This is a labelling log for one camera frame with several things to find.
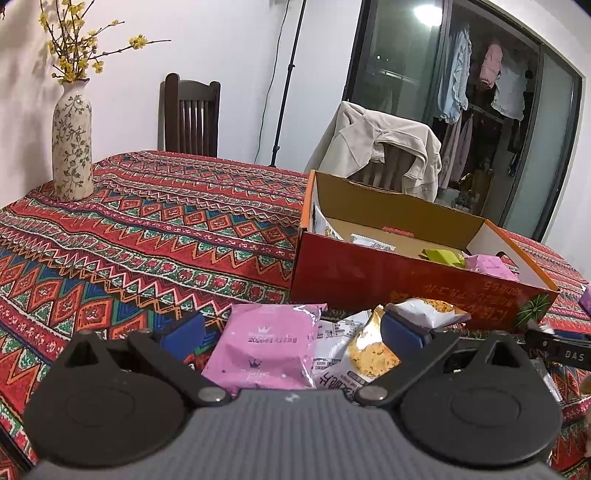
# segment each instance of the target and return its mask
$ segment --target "cable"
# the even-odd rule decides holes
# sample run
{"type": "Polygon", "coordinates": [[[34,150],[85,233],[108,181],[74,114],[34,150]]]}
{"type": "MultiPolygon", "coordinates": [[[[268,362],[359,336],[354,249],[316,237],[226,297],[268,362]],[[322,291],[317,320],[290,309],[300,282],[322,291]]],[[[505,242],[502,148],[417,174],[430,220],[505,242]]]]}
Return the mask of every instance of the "cable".
{"type": "Polygon", "coordinates": [[[287,11],[290,8],[290,1],[287,0],[285,5],[285,15],[283,15],[283,21],[281,22],[281,28],[279,29],[279,37],[277,38],[277,50],[275,51],[275,64],[273,65],[273,75],[271,76],[271,83],[269,84],[269,89],[267,90],[267,96],[265,97],[265,106],[262,110],[262,118],[261,118],[261,130],[259,131],[259,144],[256,149],[255,155],[255,165],[256,160],[258,158],[258,154],[261,152],[261,139],[262,139],[262,129],[265,125],[265,113],[267,111],[267,104],[269,103],[269,94],[271,93],[271,88],[273,87],[273,81],[275,80],[275,73],[277,72],[277,61],[279,60],[279,44],[281,42],[281,36],[283,35],[283,26],[285,25],[285,19],[287,18],[287,11]]]}

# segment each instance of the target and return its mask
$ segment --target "metal screw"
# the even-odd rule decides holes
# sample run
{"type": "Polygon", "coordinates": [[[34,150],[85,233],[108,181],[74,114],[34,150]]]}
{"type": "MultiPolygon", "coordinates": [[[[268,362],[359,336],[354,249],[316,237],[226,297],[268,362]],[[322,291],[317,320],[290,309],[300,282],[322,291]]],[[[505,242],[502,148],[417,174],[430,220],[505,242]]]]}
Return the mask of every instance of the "metal screw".
{"type": "Polygon", "coordinates": [[[388,396],[388,390],[377,385],[368,385],[359,390],[359,396],[367,401],[380,401],[388,396]]]}
{"type": "Polygon", "coordinates": [[[226,398],[226,391],[220,387],[204,387],[197,394],[206,403],[217,403],[226,398]]]}

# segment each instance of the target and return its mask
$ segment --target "vase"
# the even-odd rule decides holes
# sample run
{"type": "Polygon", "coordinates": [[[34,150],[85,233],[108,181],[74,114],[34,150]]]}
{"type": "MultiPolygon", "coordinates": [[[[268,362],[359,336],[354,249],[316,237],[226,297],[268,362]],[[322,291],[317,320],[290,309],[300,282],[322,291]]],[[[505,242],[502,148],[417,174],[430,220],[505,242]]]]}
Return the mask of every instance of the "vase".
{"type": "Polygon", "coordinates": [[[87,82],[64,82],[64,94],[53,112],[53,189],[60,202],[82,200],[95,188],[92,178],[92,108],[84,96],[87,82]]]}

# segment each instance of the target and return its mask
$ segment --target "beige jacket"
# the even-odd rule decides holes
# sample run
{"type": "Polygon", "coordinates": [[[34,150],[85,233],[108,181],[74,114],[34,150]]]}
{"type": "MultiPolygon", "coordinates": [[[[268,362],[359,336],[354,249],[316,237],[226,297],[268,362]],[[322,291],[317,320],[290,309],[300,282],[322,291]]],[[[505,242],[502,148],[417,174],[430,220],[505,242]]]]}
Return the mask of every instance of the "beige jacket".
{"type": "Polygon", "coordinates": [[[433,202],[441,171],[441,142],[424,124],[341,102],[305,172],[349,177],[370,161],[384,162],[384,144],[415,156],[402,178],[402,193],[433,202]]]}

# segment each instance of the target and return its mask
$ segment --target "sliding glass door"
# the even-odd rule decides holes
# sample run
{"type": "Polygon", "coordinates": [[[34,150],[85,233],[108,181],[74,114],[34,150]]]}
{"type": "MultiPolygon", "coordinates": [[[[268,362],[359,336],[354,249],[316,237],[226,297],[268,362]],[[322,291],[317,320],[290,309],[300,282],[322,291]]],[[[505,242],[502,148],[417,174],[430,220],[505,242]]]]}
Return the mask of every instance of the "sliding glass door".
{"type": "Polygon", "coordinates": [[[502,226],[542,240],[562,188],[579,115],[580,77],[543,47],[529,149],[521,157],[502,226]]]}
{"type": "Polygon", "coordinates": [[[345,97],[365,108],[422,121],[436,77],[443,0],[369,3],[354,88],[345,97]]]}

